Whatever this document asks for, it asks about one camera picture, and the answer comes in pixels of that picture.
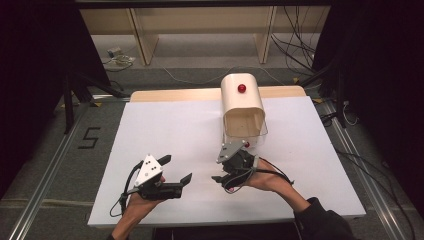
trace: printed number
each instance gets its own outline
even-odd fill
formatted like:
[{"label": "printed number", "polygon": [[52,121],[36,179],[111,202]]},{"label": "printed number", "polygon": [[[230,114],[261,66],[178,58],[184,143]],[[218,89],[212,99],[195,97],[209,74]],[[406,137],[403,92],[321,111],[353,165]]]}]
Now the printed number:
[{"label": "printed number", "polygon": [[99,138],[98,137],[87,137],[88,133],[91,130],[100,130],[100,128],[99,127],[89,127],[89,128],[87,128],[87,131],[85,131],[85,135],[84,135],[83,140],[92,140],[93,144],[91,144],[91,146],[79,146],[78,149],[92,149],[96,146],[97,140],[99,140]]}]

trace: cable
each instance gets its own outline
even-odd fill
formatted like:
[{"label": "cable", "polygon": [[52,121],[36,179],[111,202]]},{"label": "cable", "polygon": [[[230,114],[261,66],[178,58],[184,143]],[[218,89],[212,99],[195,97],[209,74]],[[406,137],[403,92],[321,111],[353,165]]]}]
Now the cable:
[{"label": "cable", "polygon": [[284,50],[280,45],[278,45],[278,43],[275,41],[275,39],[274,39],[274,36],[273,35],[271,35],[271,39],[272,39],[272,41],[274,42],[274,44],[277,46],[277,48],[282,52],[282,53],[284,53],[284,55],[286,56],[286,65],[287,65],[287,68],[288,69],[290,69],[291,71],[293,71],[293,72],[295,72],[295,73],[298,73],[298,74],[303,74],[303,75],[308,75],[308,76],[312,76],[312,75],[309,75],[309,74],[305,74],[305,73],[300,73],[300,72],[298,72],[298,71],[294,71],[294,70],[292,70],[290,67],[289,67],[289,63],[287,62],[287,57],[289,57],[290,59],[292,59],[293,61],[295,61],[296,63],[298,63],[299,65],[301,65],[302,67],[304,67],[305,69],[307,69],[307,70],[309,70],[309,71],[311,71],[312,73],[314,72],[310,67],[308,67],[308,66],[306,66],[305,64],[303,64],[303,63],[301,63],[299,60],[297,60],[296,58],[294,58],[291,54],[289,54],[288,53],[288,48],[289,48],[289,45],[287,45],[287,49],[286,50]]},{"label": "cable", "polygon": [[[121,196],[119,197],[118,201],[112,206],[112,208],[110,209],[109,215],[111,217],[117,217],[117,216],[121,216],[124,214],[125,210],[127,209],[127,199],[128,196],[130,196],[131,194],[133,194],[134,192],[128,192],[128,187],[130,185],[130,181],[132,176],[134,175],[134,173],[141,168],[141,166],[143,165],[144,161],[140,161],[137,165],[134,166],[134,168],[131,170],[130,174],[128,175],[127,181],[125,183],[125,187],[124,187],[124,191],[122,192]],[[112,210],[116,207],[117,204],[121,205],[121,214],[118,215],[112,215]]]},{"label": "cable", "polygon": [[299,45],[296,45],[296,44],[293,44],[293,43],[289,43],[289,42],[286,42],[286,41],[283,41],[283,40],[281,40],[281,39],[279,39],[276,35],[275,35],[275,33],[273,33],[272,34],[272,36],[278,41],[278,42],[280,42],[280,43],[284,43],[284,44],[287,44],[287,45],[289,45],[289,46],[292,46],[292,47],[296,47],[296,48],[303,48],[303,49],[305,49],[306,51],[309,51],[309,52],[313,52],[313,53],[315,53],[315,49],[313,49],[313,48],[305,48],[305,47],[302,47],[302,46],[299,46]]},{"label": "cable", "polygon": [[334,112],[330,114],[322,114],[322,115],[319,115],[319,117],[321,118],[321,122],[324,125],[324,127],[329,127],[333,123],[331,119],[337,117],[337,113]]},{"label": "cable", "polygon": [[119,87],[119,90],[121,90],[121,92],[123,92],[124,91],[124,88],[121,86],[121,84],[119,84],[117,81],[110,81],[110,82],[113,82],[113,83],[115,83],[116,85],[118,85],[118,87]]},{"label": "cable", "polygon": [[345,111],[346,111],[346,107],[347,107],[348,105],[349,105],[349,104],[345,104],[345,105],[344,105],[344,107],[343,107],[343,116],[344,116],[344,118],[345,118],[346,122],[347,122],[349,125],[351,125],[351,126],[355,126],[355,125],[358,123],[359,118],[358,118],[358,117],[356,117],[355,122],[351,122],[349,119],[347,119]]},{"label": "cable", "polygon": [[[296,37],[297,37],[297,39],[298,39],[298,40],[299,40],[299,42],[300,42],[300,45],[301,45],[302,47],[304,47],[304,48],[308,47],[308,48],[309,48],[309,46],[308,46],[308,45],[306,45],[306,44],[303,42],[302,37],[301,37],[301,35],[300,35],[301,33],[299,34],[299,30],[300,30],[300,26],[299,26],[299,6],[296,6],[296,23],[295,23],[295,25],[293,25],[293,21],[291,20],[291,18],[290,18],[290,16],[289,16],[289,14],[288,14],[287,9],[286,9],[286,7],[285,7],[285,6],[283,7],[283,9],[284,9],[284,12],[286,13],[287,19],[289,20],[290,25],[291,25],[291,27],[292,27],[292,29],[293,29],[292,38],[293,38],[293,35],[294,35],[294,36],[296,36]],[[309,63],[308,58],[309,58],[310,60],[312,60],[312,61],[313,61],[313,59],[312,59],[312,57],[309,55],[309,53],[308,53],[308,52],[306,52],[306,53],[305,53],[305,51],[302,51],[302,52],[303,52],[303,55],[304,55],[304,57],[305,57],[305,59],[306,59],[306,61],[307,61],[307,64],[309,65],[309,68],[310,68],[310,67],[311,67],[311,65],[310,65],[310,63]]]},{"label": "cable", "polygon": [[[410,227],[410,230],[411,230],[412,239],[415,240],[416,239],[416,236],[415,236],[414,226],[412,225],[412,222],[411,222],[410,218],[408,217],[408,215],[406,214],[405,210],[403,209],[402,205],[399,203],[399,200],[398,200],[398,198],[397,198],[397,196],[395,194],[395,191],[393,189],[393,184],[390,181],[390,178],[387,176],[387,174],[385,174],[383,171],[381,171],[376,166],[374,166],[374,164],[372,164],[371,162],[369,162],[365,158],[361,157],[360,155],[357,155],[357,154],[354,154],[354,153],[342,152],[342,151],[338,150],[337,148],[334,148],[334,149],[336,150],[336,153],[338,153],[339,155],[341,155],[342,157],[344,157],[345,159],[347,159],[351,163],[353,163],[363,173],[365,173],[366,175],[368,175],[382,190],[384,190],[384,192],[386,192],[386,194],[393,200],[393,202],[396,204],[396,206],[398,206],[398,208],[402,212],[402,215],[404,215],[406,221],[409,224],[409,227]],[[386,187],[384,187],[383,184],[381,182],[379,182],[374,176],[372,176],[366,169],[364,169],[363,167],[359,166],[359,164],[357,164],[353,159],[351,159],[350,156],[356,157],[356,158],[360,159],[362,162],[367,163],[369,166],[371,166],[373,169],[377,170],[381,175],[383,175],[383,177],[386,178],[386,180],[387,180],[387,182],[389,184],[390,191]]]},{"label": "cable", "polygon": [[125,69],[127,69],[127,68],[129,68],[129,67],[131,67],[133,65],[133,61],[130,60],[130,57],[128,57],[126,55],[119,55],[119,56],[113,57],[109,61],[104,62],[103,65],[108,64],[110,62],[114,62],[117,65],[119,65],[119,64],[127,64],[127,66],[125,66],[125,67],[123,67],[121,69],[118,69],[118,70],[106,69],[107,72],[120,72],[120,71],[123,71],[123,70],[125,70]]},{"label": "cable", "polygon": [[312,86],[312,87],[304,88],[304,90],[312,90],[312,89],[320,87],[320,86],[321,86],[321,83],[318,84],[318,85]]},{"label": "cable", "polygon": [[272,172],[272,171],[268,171],[268,170],[263,170],[263,169],[257,169],[257,172],[266,172],[266,173],[271,173],[271,174],[276,174],[280,177],[282,177],[284,180],[286,180],[288,183],[290,183],[290,185],[294,184],[294,181],[290,181],[289,177],[287,177],[287,175],[281,171],[281,169],[279,169],[277,166],[275,166],[274,164],[272,164],[270,161],[266,160],[265,158],[261,158],[263,161],[265,161],[266,163],[268,163],[269,165],[273,166],[275,169],[277,169],[279,172]]},{"label": "cable", "polygon": [[[245,176],[245,175],[247,175],[247,174],[249,174],[249,173],[250,173],[250,175],[247,177],[246,181],[244,181],[244,183],[243,183],[243,184],[242,184],[239,188],[237,188],[236,190],[233,190],[233,191],[227,190],[226,186],[227,186],[230,182],[232,182],[232,181],[234,181],[234,180],[236,180],[236,179],[239,179],[239,178],[241,178],[241,177],[243,177],[243,176]],[[244,186],[245,186],[246,182],[250,179],[250,177],[253,175],[253,173],[254,173],[253,169],[250,169],[249,171],[247,171],[247,172],[243,173],[242,175],[237,176],[237,177],[235,177],[235,178],[231,179],[230,181],[228,181],[228,182],[227,182],[227,183],[223,186],[223,187],[224,187],[225,192],[226,192],[226,193],[228,193],[228,194],[233,194],[233,193],[238,192],[238,191],[239,191],[242,187],[244,187]]]},{"label": "cable", "polygon": [[253,68],[253,69],[260,69],[260,70],[262,70],[262,71],[264,71],[271,79],[273,79],[273,80],[275,80],[276,82],[278,82],[279,84],[281,84],[281,85],[283,85],[283,86],[285,86],[286,84],[284,84],[283,82],[281,82],[280,80],[278,80],[277,78],[275,78],[275,77],[273,77],[267,70],[265,70],[264,68],[261,68],[261,67],[250,67],[250,66],[235,66],[235,67],[231,67],[231,68],[229,68],[229,69],[227,69],[227,71],[225,71],[225,73],[224,74],[221,74],[221,75],[219,75],[219,76],[217,76],[217,77],[214,77],[214,78],[212,78],[212,79],[209,79],[209,80],[206,80],[206,81],[203,81],[203,82],[192,82],[192,81],[187,81],[187,80],[183,80],[183,79],[178,79],[178,78],[176,78],[176,77],[174,77],[174,75],[172,75],[172,73],[171,72],[169,72],[168,71],[168,69],[166,69],[164,66],[162,66],[160,63],[159,63],[159,61],[157,61],[157,59],[156,59],[156,56],[155,55],[153,55],[153,61],[155,61],[163,70],[165,70],[165,72],[167,72],[168,73],[168,75],[173,79],[173,80],[175,80],[175,81],[177,81],[177,82],[182,82],[182,83],[188,83],[188,84],[195,84],[195,85],[203,85],[203,84],[207,84],[207,83],[210,83],[210,82],[213,82],[213,81],[215,81],[215,80],[217,80],[217,79],[222,79],[224,76],[226,76],[228,73],[230,73],[232,70],[234,70],[234,69],[238,69],[238,68]]}]

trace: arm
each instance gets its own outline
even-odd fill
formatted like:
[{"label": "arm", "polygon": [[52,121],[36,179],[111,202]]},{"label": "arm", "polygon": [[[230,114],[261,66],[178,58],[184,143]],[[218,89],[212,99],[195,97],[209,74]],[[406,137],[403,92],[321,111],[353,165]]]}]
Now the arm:
[{"label": "arm", "polygon": [[119,220],[108,239],[127,239],[134,227],[163,201],[164,200],[149,201],[141,198],[138,193],[132,194],[128,202],[127,210],[125,210],[124,215]]},{"label": "arm", "polygon": [[[275,171],[263,160],[259,161],[258,168]],[[279,176],[256,172],[246,185],[280,195],[293,209],[303,239],[355,239],[342,217],[333,211],[325,211],[317,198],[305,200]]]}]

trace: black cable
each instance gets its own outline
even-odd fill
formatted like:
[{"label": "black cable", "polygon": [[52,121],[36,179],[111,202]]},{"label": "black cable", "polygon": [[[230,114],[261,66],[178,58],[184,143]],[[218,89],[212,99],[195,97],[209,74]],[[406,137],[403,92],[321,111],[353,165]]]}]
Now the black cable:
[{"label": "black cable", "polygon": [[[299,42],[300,42],[300,45],[303,47],[303,48],[309,48],[309,46],[308,45],[306,45],[304,42],[303,42],[303,40],[302,40],[302,37],[299,35],[299,6],[296,6],[296,23],[295,23],[295,25],[293,25],[293,21],[291,20],[291,18],[290,18],[290,16],[289,16],[289,14],[288,14],[288,12],[287,12],[287,9],[286,9],[286,7],[284,6],[283,7],[284,8],[284,12],[286,13],[286,16],[287,16],[287,19],[289,20],[289,22],[290,22],[290,25],[291,25],[291,27],[292,27],[292,29],[293,29],[293,35],[295,35],[296,36],[296,38],[299,40]],[[309,60],[308,60],[308,58],[309,59],[311,59],[311,60],[313,60],[312,59],[312,57],[306,52],[306,55],[308,56],[308,57],[306,57],[306,55],[305,55],[305,51],[303,51],[303,54],[304,54],[304,57],[305,57],[305,59],[306,59],[306,62],[307,62],[307,64],[309,65],[309,67],[311,66],[310,65],[310,63],[309,63]]]},{"label": "black cable", "polygon": [[283,178],[289,182],[291,185],[293,185],[294,181],[290,181],[289,177],[287,177],[287,175],[281,171],[281,169],[279,169],[277,166],[275,166],[274,164],[272,164],[270,161],[266,160],[265,158],[261,158],[263,161],[265,161],[266,163],[268,163],[269,165],[273,166],[275,169],[277,169],[278,171],[280,171],[280,173],[284,176]]},{"label": "black cable", "polygon": [[[314,72],[311,68],[309,68],[308,66],[306,66],[305,64],[303,64],[303,63],[301,63],[300,61],[298,61],[296,58],[294,58],[291,54],[289,54],[288,52],[287,52],[287,50],[284,50],[280,45],[278,45],[278,43],[275,41],[275,39],[274,39],[274,37],[271,35],[271,39],[272,39],[272,41],[274,42],[274,44],[277,46],[277,48],[286,56],[286,57],[289,57],[290,59],[292,59],[293,61],[295,61],[295,62],[297,62],[299,65],[301,65],[302,67],[304,67],[304,68],[306,68],[307,70],[309,70],[309,71],[311,71],[311,72]],[[298,71],[295,71],[295,70],[293,70],[292,68],[290,68],[289,67],[289,64],[288,64],[288,62],[287,62],[287,58],[286,58],[286,65],[287,65],[287,68],[289,69],[289,70],[291,70],[291,71],[293,71],[293,72],[295,72],[295,73],[297,73],[297,74],[302,74],[302,75],[308,75],[308,76],[312,76],[312,75],[310,75],[310,74],[306,74],[306,73],[301,73],[301,72],[298,72]]]},{"label": "black cable", "polygon": [[[354,153],[342,152],[342,151],[338,150],[337,148],[334,148],[334,149],[336,150],[336,153],[340,154],[342,157],[346,158],[351,163],[353,163],[362,172],[364,172],[366,175],[368,175],[381,189],[383,189],[386,192],[386,194],[393,200],[393,202],[396,204],[396,206],[402,212],[402,215],[405,217],[405,219],[408,222],[409,227],[411,229],[412,239],[415,240],[416,239],[416,237],[415,237],[415,229],[414,229],[414,226],[412,225],[412,221],[410,220],[410,218],[406,214],[406,212],[403,209],[402,205],[399,203],[399,200],[398,200],[398,198],[397,198],[397,196],[395,194],[395,191],[393,189],[393,184],[390,181],[389,177],[383,171],[381,171],[379,168],[377,168],[376,166],[374,166],[371,162],[369,162],[365,158],[363,158],[363,157],[361,157],[361,156],[359,156],[357,154],[354,154]],[[366,169],[364,169],[363,167],[359,166],[359,164],[356,163],[353,159],[351,159],[350,156],[356,157],[356,158],[360,159],[362,162],[367,163],[369,166],[371,166],[372,168],[374,168],[375,170],[377,170],[381,175],[383,175],[386,178],[386,180],[387,180],[387,182],[389,184],[390,191],[387,190],[387,188],[384,187],[383,184],[380,181],[378,181],[374,176],[372,176]]]},{"label": "black cable", "polygon": [[293,44],[293,43],[289,43],[289,42],[283,41],[283,40],[279,39],[277,36],[275,36],[275,33],[273,33],[272,36],[275,39],[277,39],[277,41],[279,41],[280,43],[284,43],[284,44],[287,44],[289,46],[296,47],[296,48],[303,48],[303,49],[305,49],[305,51],[309,51],[309,52],[315,53],[315,49],[313,49],[313,48],[305,48],[305,47],[302,47],[302,46],[299,46],[299,45],[296,45],[296,44]]},{"label": "black cable", "polygon": [[279,173],[279,172],[276,172],[276,171],[270,171],[270,170],[265,170],[265,169],[256,169],[256,172],[274,174],[274,175],[277,175],[277,176],[281,177],[282,179],[286,180],[286,182],[290,183],[290,185],[294,184],[294,181],[290,181],[290,179],[284,173]]},{"label": "black cable", "polygon": [[117,81],[110,81],[110,82],[113,82],[113,83],[115,83],[116,85],[118,85],[118,87],[119,87],[119,90],[121,90],[121,92],[123,92],[124,91],[124,88],[121,86],[121,84],[119,84]]},{"label": "black cable", "polygon": [[324,127],[329,127],[332,124],[331,119],[337,117],[337,113],[330,113],[330,114],[323,114],[323,115],[319,115],[319,117],[321,118],[321,122],[324,125]]},{"label": "black cable", "polygon": [[[247,175],[247,174],[250,174],[248,177],[247,177],[247,179],[246,179],[246,181],[237,189],[237,190],[235,190],[235,191],[229,191],[229,190],[227,190],[227,188],[226,188],[226,186],[229,184],[229,183],[231,183],[232,181],[234,181],[234,180],[236,180],[236,179],[238,179],[238,178],[241,178],[241,177],[243,177],[243,176],[245,176],[245,175]],[[229,193],[229,194],[233,194],[233,193],[235,193],[235,192],[237,192],[237,191],[239,191],[243,186],[244,186],[244,184],[247,182],[247,180],[249,180],[249,178],[252,176],[252,174],[253,174],[253,170],[252,169],[249,169],[249,171],[247,171],[247,172],[245,172],[245,173],[243,173],[242,175],[240,175],[240,176],[237,176],[237,177],[235,177],[235,178],[232,178],[232,179],[230,179],[230,181],[228,181],[224,186],[223,186],[223,188],[225,189],[225,192],[227,192],[227,193]]]},{"label": "black cable", "polygon": [[[110,209],[109,215],[111,217],[117,217],[117,216],[121,216],[124,214],[125,210],[127,209],[127,199],[128,196],[131,195],[132,193],[128,193],[128,187],[130,185],[130,181],[132,176],[134,175],[134,173],[141,168],[141,166],[143,165],[144,161],[141,161],[140,163],[138,163],[137,165],[134,166],[134,168],[131,170],[131,173],[128,175],[127,181],[125,183],[125,188],[124,191],[122,192],[121,196],[119,197],[118,201],[112,206],[112,208]],[[121,213],[118,215],[112,215],[112,210],[116,207],[117,204],[121,205]]]}]

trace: white container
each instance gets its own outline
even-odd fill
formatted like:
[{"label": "white container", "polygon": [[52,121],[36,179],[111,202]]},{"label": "white container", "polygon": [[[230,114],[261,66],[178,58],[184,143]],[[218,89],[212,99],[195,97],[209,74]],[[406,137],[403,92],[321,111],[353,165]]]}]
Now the white container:
[{"label": "white container", "polygon": [[248,73],[227,75],[221,82],[221,99],[224,143],[245,140],[250,147],[262,144],[268,130],[255,77]]}]

